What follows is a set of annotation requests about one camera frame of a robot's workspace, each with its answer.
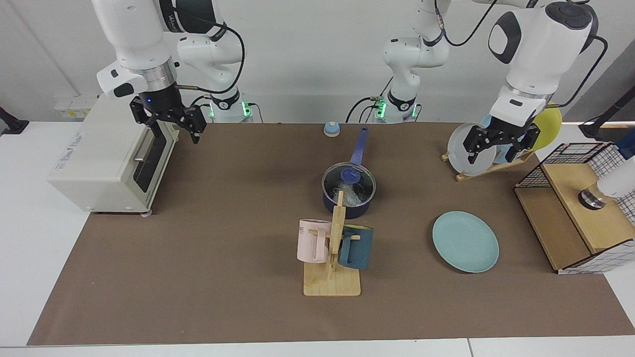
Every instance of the white plate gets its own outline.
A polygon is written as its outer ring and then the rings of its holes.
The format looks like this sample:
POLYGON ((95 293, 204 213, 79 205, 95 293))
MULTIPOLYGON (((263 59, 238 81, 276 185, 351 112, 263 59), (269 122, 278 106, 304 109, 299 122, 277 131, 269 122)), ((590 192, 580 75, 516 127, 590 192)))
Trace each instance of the white plate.
POLYGON ((483 126, 478 123, 465 123, 452 133, 448 141, 448 158, 450 159, 450 164, 454 170, 458 173, 463 173, 465 176, 482 174, 487 171, 496 158, 496 146, 493 146, 481 151, 474 164, 470 164, 467 160, 469 155, 463 146, 463 141, 474 125, 483 128, 483 126))

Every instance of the yellow plate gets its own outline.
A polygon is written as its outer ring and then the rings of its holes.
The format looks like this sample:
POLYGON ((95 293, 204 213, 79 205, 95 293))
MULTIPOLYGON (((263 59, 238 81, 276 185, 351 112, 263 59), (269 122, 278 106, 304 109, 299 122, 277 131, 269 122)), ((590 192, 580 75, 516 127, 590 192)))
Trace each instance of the yellow plate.
POLYGON ((545 109, 536 116, 533 122, 540 129, 540 135, 530 151, 547 147, 547 145, 556 139, 560 132, 560 127, 562 126, 562 113, 560 113, 560 109, 558 108, 545 109))

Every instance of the dark blue mug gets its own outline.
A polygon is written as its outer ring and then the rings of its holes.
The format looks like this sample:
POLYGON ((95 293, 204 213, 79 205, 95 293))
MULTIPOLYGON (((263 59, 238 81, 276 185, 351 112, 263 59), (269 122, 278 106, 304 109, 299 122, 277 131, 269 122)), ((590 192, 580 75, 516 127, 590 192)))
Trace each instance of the dark blue mug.
POLYGON ((353 269, 367 269, 373 244, 373 229, 355 224, 345 224, 342 236, 338 263, 353 269))

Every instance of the black stand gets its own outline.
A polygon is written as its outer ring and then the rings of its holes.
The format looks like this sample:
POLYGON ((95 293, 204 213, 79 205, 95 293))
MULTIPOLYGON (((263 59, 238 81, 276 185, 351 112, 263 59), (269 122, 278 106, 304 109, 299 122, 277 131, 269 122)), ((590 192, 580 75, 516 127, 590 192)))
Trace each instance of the black stand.
POLYGON ((0 107, 0 119, 2 119, 8 126, 7 129, 4 129, 2 131, 2 135, 21 134, 24 131, 24 128, 29 125, 28 120, 20 120, 15 116, 7 113, 6 110, 4 110, 2 107, 0 107))
POLYGON ((604 123, 606 123, 611 117, 613 117, 621 108, 623 108, 631 99, 635 98, 635 86, 633 86, 630 90, 628 90, 621 98, 615 102, 609 109, 607 109, 602 115, 598 116, 593 124, 583 123, 578 125, 582 134, 584 134, 587 138, 593 138, 600 141, 602 140, 598 137, 598 131, 604 123))

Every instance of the mug rack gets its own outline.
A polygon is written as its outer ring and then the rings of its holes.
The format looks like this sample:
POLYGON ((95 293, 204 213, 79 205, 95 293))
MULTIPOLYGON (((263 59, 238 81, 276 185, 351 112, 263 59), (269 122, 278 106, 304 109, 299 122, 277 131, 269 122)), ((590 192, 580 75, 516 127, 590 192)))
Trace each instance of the mug rack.
MULTIPOLYGON (((305 296, 359 296, 361 294, 359 270, 341 266, 338 263, 345 217, 344 192, 340 191, 337 196, 337 206, 333 207, 331 233, 326 235, 329 239, 328 258, 325 263, 304 263, 305 296)), ((318 232, 313 229, 309 229, 309 233, 318 235, 318 232)), ((352 236, 351 239, 360 239, 360 236, 352 236)))

